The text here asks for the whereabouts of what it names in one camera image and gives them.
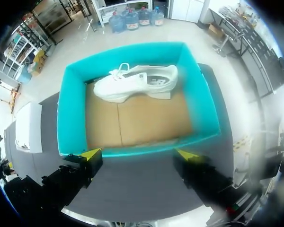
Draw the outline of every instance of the stool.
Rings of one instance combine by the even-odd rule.
[[[222,50],[222,48],[225,46],[226,42],[228,40],[231,40],[233,42],[236,42],[238,38],[242,37],[244,34],[242,32],[238,33],[237,35],[233,35],[231,32],[227,31],[227,30],[223,30],[223,33],[225,34],[225,39],[223,41],[223,43],[221,44],[221,46],[218,45],[213,45],[213,49],[217,52],[217,54],[221,55],[223,58],[226,57],[225,52]]]

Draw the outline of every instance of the gray table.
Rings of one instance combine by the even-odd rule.
[[[232,137],[225,103],[211,68],[201,64],[200,67],[217,106],[222,135],[190,148],[210,157],[222,174],[232,176]],[[43,106],[43,153],[27,154],[16,150],[15,123],[6,129],[7,158],[20,177],[29,175],[41,183],[41,177],[51,174],[61,163],[56,137],[58,96],[57,93],[40,103]],[[81,189],[66,208],[91,218],[137,222],[168,218],[200,207],[202,201],[193,190],[185,187],[174,169],[173,154],[171,150],[144,156],[105,158],[92,184]]]
[[[243,21],[245,28],[241,28],[220,12],[210,9],[216,24],[234,35],[244,35],[236,42],[230,42],[237,49],[247,69],[257,84],[261,98],[275,94],[276,90],[284,84],[284,72],[279,59],[273,49],[269,50],[260,35],[253,29],[251,24]]]

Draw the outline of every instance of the teal box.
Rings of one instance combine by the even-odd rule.
[[[136,65],[176,65],[181,71],[183,92],[194,124],[194,134],[174,144],[107,148],[103,157],[142,155],[199,143],[221,134],[219,120],[207,82],[185,43],[160,42],[122,46],[91,55],[69,65],[64,72],[59,95],[57,138],[60,155],[88,151],[85,129],[86,81],[107,75],[121,63]]]

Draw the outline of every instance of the white floor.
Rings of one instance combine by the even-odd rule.
[[[55,34],[57,41],[61,39],[63,41],[48,58],[42,73],[22,86],[15,113],[29,101],[40,102],[59,92],[64,69],[72,62],[122,45],[182,41],[188,45],[198,63],[208,64],[213,68],[226,103],[233,141],[236,142],[251,134],[252,121],[247,114],[250,110],[248,95],[239,79],[239,74],[244,73],[243,69],[236,67],[228,58],[219,56],[212,49],[212,44],[216,44],[215,39],[194,23],[165,20],[162,27],[141,27],[136,31],[126,31],[121,34],[111,33],[108,26],[104,31],[99,28],[95,33],[92,29],[87,30],[87,27],[87,21],[79,18]],[[162,220],[160,226],[192,226],[191,223],[195,221],[195,215],[192,217],[194,212],[196,211]],[[199,223],[197,226],[205,226],[205,223]]]

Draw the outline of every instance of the sneaker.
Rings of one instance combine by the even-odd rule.
[[[123,65],[127,66],[127,70],[122,70]],[[113,103],[122,103],[135,93],[170,99],[170,92],[178,80],[178,69],[175,65],[138,65],[129,69],[128,63],[122,63],[118,70],[112,70],[109,74],[95,83],[94,93],[99,98]]]

